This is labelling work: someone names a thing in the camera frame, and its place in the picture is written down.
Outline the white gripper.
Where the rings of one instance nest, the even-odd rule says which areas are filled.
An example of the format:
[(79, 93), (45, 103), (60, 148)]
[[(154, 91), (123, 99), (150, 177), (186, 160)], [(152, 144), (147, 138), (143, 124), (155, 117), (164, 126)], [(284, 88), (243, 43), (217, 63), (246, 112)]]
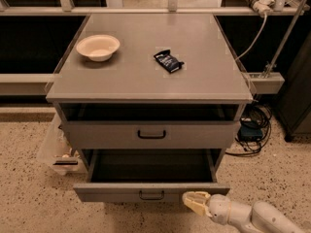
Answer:
[(224, 195), (205, 191), (191, 191), (182, 196), (183, 203), (199, 216), (208, 216), (220, 225), (228, 224), (231, 201)]

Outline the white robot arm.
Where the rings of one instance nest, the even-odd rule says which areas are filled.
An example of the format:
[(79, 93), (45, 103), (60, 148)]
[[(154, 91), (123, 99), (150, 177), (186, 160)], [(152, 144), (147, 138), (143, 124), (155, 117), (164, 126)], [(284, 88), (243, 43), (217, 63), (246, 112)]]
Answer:
[(220, 225), (231, 225), (240, 233), (305, 233), (274, 206), (257, 201), (252, 206), (231, 201), (221, 194), (189, 191), (183, 203), (200, 216)]

